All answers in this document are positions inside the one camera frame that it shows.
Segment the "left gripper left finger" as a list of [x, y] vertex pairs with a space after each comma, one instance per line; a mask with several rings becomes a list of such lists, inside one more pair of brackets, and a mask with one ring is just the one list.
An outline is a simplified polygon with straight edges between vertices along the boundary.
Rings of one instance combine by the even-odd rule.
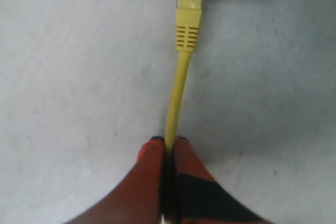
[[163, 138], [155, 136], [148, 140], [124, 179], [68, 223], [160, 223], [164, 158]]

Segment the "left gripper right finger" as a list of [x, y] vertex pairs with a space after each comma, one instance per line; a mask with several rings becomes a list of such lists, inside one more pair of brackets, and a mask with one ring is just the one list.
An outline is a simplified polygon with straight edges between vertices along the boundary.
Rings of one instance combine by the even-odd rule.
[[174, 165], [177, 223], [270, 223], [231, 196], [180, 136], [175, 140]]

